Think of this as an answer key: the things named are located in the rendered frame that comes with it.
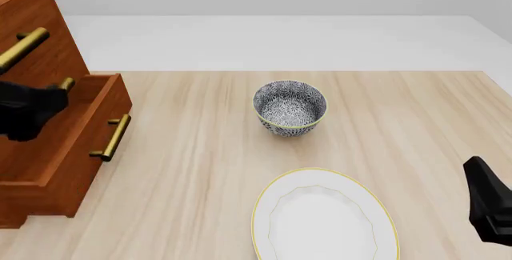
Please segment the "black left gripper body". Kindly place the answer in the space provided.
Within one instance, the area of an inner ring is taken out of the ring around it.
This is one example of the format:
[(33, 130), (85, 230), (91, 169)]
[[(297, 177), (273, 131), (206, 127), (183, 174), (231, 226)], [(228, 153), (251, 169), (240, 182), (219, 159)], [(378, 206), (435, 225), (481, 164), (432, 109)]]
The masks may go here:
[(0, 135), (15, 142), (35, 139), (41, 130), (36, 120), (39, 89), (0, 82)]

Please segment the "black and white patterned bowl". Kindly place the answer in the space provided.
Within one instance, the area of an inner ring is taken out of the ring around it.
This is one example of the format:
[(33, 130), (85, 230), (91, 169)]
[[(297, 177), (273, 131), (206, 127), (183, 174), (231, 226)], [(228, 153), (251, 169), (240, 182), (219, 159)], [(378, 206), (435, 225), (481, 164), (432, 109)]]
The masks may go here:
[(261, 86), (252, 102), (260, 123), (281, 137), (311, 132), (328, 111), (328, 102), (319, 89), (295, 80), (277, 80)]

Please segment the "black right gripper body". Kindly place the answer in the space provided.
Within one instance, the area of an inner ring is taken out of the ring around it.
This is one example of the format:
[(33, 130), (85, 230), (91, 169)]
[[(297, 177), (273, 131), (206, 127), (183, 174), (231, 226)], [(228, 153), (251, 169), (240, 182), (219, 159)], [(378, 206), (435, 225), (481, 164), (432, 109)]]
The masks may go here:
[(469, 220), (482, 242), (512, 246), (512, 214), (470, 212)]

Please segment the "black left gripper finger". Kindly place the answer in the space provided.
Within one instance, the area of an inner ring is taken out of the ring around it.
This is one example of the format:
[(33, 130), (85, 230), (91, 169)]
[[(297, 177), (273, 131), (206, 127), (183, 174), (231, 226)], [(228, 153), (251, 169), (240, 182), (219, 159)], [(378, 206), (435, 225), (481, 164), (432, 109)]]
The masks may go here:
[(69, 104), (67, 91), (60, 86), (52, 85), (38, 89), (37, 111), (44, 118), (52, 118)]

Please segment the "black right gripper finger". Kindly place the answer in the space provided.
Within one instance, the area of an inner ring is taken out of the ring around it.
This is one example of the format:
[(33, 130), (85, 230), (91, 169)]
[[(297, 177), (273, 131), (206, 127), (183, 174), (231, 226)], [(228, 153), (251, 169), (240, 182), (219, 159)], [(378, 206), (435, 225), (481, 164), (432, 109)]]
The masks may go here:
[(470, 194), (470, 216), (512, 215), (512, 190), (479, 156), (463, 164)]

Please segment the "wooden drawer pulled open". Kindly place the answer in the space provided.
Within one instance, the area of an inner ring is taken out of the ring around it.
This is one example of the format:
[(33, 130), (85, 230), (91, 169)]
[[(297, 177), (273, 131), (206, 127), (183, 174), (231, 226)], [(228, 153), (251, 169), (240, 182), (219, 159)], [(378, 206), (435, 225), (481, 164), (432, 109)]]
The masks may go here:
[(129, 114), (132, 102), (120, 74), (86, 75), (77, 89), (77, 100), (86, 108), (80, 134), (48, 183), (0, 187), (0, 229), (19, 228), (30, 215), (72, 218), (78, 211), (103, 163), (89, 152), (106, 148), (116, 127), (107, 121)]

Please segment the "white plate with yellow rim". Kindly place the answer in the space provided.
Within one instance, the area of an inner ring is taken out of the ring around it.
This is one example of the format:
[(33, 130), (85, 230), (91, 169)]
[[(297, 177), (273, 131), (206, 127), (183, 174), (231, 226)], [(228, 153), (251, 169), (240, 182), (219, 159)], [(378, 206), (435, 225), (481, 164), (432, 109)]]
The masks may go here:
[(251, 237), (258, 260), (400, 260), (382, 202), (325, 168), (290, 170), (270, 182), (254, 204)]

